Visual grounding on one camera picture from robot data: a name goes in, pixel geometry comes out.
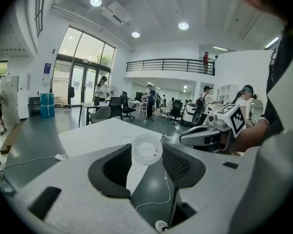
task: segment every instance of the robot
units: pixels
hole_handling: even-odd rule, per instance
[[[207,125],[185,131],[179,136],[179,140],[182,144],[198,150],[225,154],[244,126],[240,106],[228,104],[213,116],[209,116]]]

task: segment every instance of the black railing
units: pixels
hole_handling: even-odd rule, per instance
[[[127,62],[127,72],[144,70],[186,71],[215,76],[214,62],[204,64],[202,60],[168,58]]]

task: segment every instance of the gray floor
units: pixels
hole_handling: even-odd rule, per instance
[[[8,155],[6,165],[27,162],[35,158],[53,157],[56,154],[63,154],[59,133],[78,128],[79,108],[57,110],[55,117],[41,119],[34,116],[26,120],[21,132],[14,142]],[[83,108],[81,127],[85,126],[86,109]],[[136,118],[132,124],[155,131],[163,135],[173,135],[172,140],[163,138],[167,143],[180,144],[179,134],[176,130],[183,132],[188,127],[180,126],[179,123],[172,124],[165,118],[154,117],[154,122],[144,120],[144,115],[134,112]],[[5,178],[11,183],[16,191],[25,186],[28,182],[56,164],[54,158],[33,160],[21,165],[8,166],[4,170]]]

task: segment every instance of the electric fan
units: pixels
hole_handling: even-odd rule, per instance
[[[114,87],[114,86],[108,87],[107,92],[109,93],[108,97],[110,97],[110,98],[117,97],[117,95],[118,95],[118,89],[117,89],[117,87]]]

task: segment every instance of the ceiling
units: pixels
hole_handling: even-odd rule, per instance
[[[0,56],[12,55],[27,56],[26,50],[17,38],[9,17],[0,23]]]
[[[92,7],[89,1],[55,0],[55,4],[108,29],[133,47],[203,37],[210,40],[206,44],[214,44],[212,38],[217,37],[223,42],[219,47],[263,49],[283,28],[277,18],[259,13],[240,0],[102,0],[103,6],[117,1],[129,12],[132,20],[123,26],[102,16],[100,7]],[[188,30],[178,28],[181,21],[189,24]],[[134,31],[141,34],[139,39],[131,36]]]
[[[183,92],[186,90],[186,93],[194,93],[196,87],[196,81],[190,80],[182,80],[182,79],[169,79],[169,78],[131,78],[132,82],[137,83],[142,86],[147,86],[150,82],[156,87],[160,89],[168,89],[168,90],[175,90],[179,92]]]

